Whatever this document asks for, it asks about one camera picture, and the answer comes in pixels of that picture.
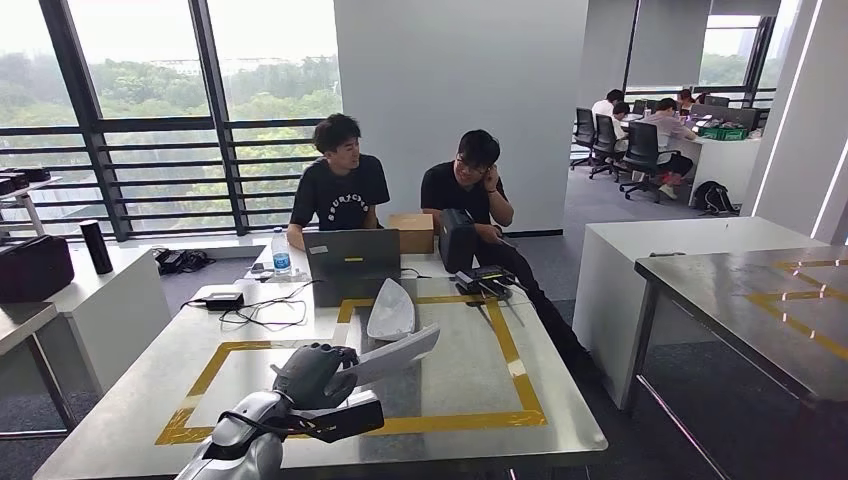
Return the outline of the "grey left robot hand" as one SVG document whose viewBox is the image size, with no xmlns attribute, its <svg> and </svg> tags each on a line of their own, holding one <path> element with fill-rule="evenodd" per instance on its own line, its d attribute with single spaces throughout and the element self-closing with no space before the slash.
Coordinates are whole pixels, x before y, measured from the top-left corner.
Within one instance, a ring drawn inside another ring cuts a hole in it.
<svg viewBox="0 0 848 480">
<path fill-rule="evenodd" d="M 313 342 L 298 347 L 282 366 L 271 365 L 273 389 L 285 395 L 294 409 L 338 407 L 353 392 L 359 364 L 355 349 Z"/>
</svg>

